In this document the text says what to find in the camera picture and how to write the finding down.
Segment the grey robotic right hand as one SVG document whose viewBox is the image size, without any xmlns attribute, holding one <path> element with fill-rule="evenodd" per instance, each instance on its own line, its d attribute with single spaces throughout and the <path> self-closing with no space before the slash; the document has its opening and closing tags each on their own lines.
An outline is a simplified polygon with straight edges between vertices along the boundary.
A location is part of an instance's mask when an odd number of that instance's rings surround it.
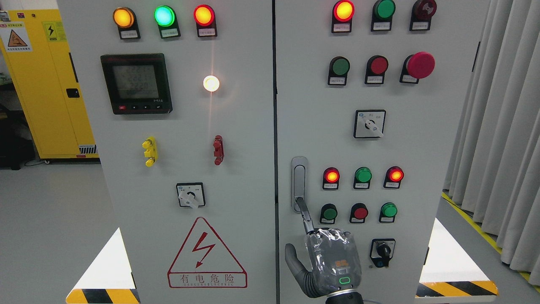
<svg viewBox="0 0 540 304">
<path fill-rule="evenodd" d="M 362 271 L 352 233 L 338 228 L 314 228 L 305 200 L 297 198 L 297 204 L 303 217 L 305 247 L 313 269 L 307 271 L 292 244 L 285 245 L 285 261 L 300 289 L 309 298 L 320 298 L 345 289 L 357 290 Z"/>
</svg>

